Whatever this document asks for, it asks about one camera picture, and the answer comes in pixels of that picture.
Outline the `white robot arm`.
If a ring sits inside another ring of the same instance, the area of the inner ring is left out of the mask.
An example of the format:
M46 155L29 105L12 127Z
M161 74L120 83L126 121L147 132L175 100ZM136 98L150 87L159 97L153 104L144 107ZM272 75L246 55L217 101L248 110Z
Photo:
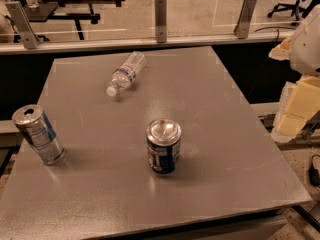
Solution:
M320 75L320 5L296 28L289 51L291 68L304 75Z

